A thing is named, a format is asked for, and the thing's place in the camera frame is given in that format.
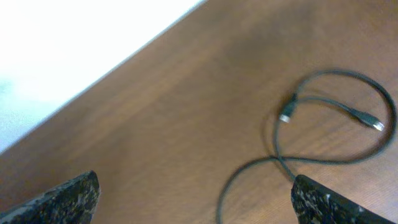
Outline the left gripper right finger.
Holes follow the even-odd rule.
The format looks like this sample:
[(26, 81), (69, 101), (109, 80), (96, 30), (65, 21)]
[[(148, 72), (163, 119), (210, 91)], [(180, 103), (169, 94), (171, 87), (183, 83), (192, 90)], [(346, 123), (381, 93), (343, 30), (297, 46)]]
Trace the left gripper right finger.
[(291, 201), (300, 224), (394, 224), (306, 175), (296, 176)]

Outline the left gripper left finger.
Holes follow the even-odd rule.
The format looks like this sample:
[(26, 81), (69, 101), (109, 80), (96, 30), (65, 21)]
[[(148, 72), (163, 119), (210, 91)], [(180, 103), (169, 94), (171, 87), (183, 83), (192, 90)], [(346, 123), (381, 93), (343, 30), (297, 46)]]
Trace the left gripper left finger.
[(88, 171), (1, 213), (1, 223), (90, 223), (100, 184)]

